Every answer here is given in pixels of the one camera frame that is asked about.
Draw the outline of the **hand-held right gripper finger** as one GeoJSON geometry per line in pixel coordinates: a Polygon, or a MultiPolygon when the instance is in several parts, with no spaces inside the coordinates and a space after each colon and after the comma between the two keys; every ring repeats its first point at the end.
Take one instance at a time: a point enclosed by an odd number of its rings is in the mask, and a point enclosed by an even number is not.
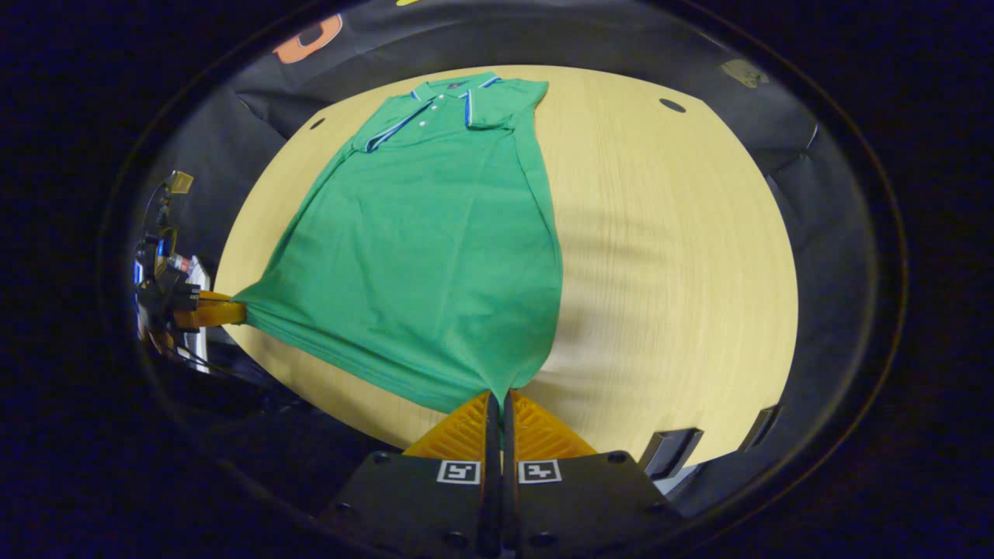
{"type": "Polygon", "coordinates": [[[504,404],[502,545],[518,558],[639,558],[684,516],[625,450],[596,452],[518,391],[504,404]]]}
{"type": "Polygon", "coordinates": [[[370,453],[318,521],[370,558],[496,557],[499,413],[486,391],[404,452],[370,453]]]}

